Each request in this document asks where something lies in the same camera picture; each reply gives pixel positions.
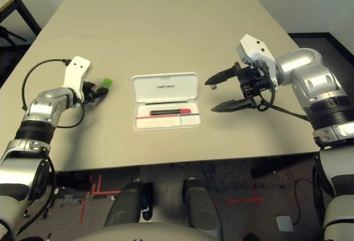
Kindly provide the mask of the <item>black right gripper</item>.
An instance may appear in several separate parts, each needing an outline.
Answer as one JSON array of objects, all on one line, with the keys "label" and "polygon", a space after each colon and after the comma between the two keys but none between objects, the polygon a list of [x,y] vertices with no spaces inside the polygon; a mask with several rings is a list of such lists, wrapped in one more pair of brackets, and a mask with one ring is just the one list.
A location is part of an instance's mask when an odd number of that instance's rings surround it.
[{"label": "black right gripper", "polygon": [[256,108],[253,97],[261,96],[265,90],[272,93],[274,99],[274,84],[270,79],[269,67],[267,64],[256,64],[241,68],[235,63],[231,68],[218,72],[205,82],[206,85],[217,85],[230,78],[237,77],[244,99],[222,102],[211,109],[212,112],[234,112],[247,108]]}]

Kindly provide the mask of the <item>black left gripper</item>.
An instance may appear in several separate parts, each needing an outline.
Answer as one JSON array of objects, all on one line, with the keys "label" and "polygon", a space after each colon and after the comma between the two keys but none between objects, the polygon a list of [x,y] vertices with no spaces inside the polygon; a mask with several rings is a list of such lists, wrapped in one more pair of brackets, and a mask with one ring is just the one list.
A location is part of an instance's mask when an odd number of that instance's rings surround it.
[{"label": "black left gripper", "polygon": [[109,89],[104,89],[102,85],[96,85],[92,82],[84,82],[82,91],[84,93],[84,102],[93,102],[108,94]]}]

